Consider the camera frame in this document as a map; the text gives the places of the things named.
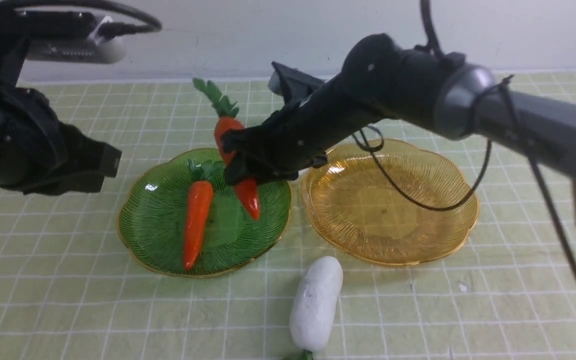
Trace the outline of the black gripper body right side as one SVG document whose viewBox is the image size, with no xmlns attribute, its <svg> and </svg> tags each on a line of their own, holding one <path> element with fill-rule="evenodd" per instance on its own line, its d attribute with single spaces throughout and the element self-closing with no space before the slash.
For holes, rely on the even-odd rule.
<svg viewBox="0 0 576 360">
<path fill-rule="evenodd" d="M 288 84 L 274 75 L 272 91 L 281 86 L 285 102 L 261 125 L 250 129 L 247 148 L 277 173 L 313 166 L 313 159 L 383 116 L 351 98 L 334 76 L 316 89 Z"/>
</svg>

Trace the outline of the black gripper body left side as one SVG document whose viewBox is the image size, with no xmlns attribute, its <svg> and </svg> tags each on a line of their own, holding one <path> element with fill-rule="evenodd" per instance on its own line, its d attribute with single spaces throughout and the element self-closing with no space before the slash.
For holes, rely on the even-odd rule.
<svg viewBox="0 0 576 360">
<path fill-rule="evenodd" d="M 0 189 L 23 193 L 35 182 L 62 177 L 51 168 L 55 141 L 41 125 L 60 125 L 41 91 L 0 85 Z"/>
</svg>

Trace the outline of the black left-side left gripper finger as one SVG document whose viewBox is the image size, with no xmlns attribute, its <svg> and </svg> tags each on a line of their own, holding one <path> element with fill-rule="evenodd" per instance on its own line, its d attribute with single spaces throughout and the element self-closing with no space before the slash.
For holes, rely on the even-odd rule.
<svg viewBox="0 0 576 360">
<path fill-rule="evenodd" d="M 106 178 L 117 176 L 122 151 L 115 146 L 88 137 L 74 125 L 65 126 L 65 144 L 68 170 L 77 174 L 100 174 Z"/>
<path fill-rule="evenodd" d="M 70 174 L 39 180 L 23 189 L 23 194 L 44 196 L 61 196 L 66 193 L 93 194 L 101 191 L 104 182 L 105 176 L 98 173 Z"/>
</svg>

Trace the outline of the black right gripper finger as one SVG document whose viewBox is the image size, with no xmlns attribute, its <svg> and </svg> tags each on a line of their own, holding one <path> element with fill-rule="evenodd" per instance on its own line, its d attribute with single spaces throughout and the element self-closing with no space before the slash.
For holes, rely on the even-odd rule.
<svg viewBox="0 0 576 360">
<path fill-rule="evenodd" d="M 258 128 L 230 129 L 221 136 L 221 149 L 224 153 L 251 153 L 258 147 Z"/>
<path fill-rule="evenodd" d="M 298 171 L 279 171 L 258 162 L 248 155 L 234 155 L 223 172 L 224 182 L 235 186 L 245 180 L 254 180 L 257 185 L 293 182 L 299 178 Z"/>
</svg>

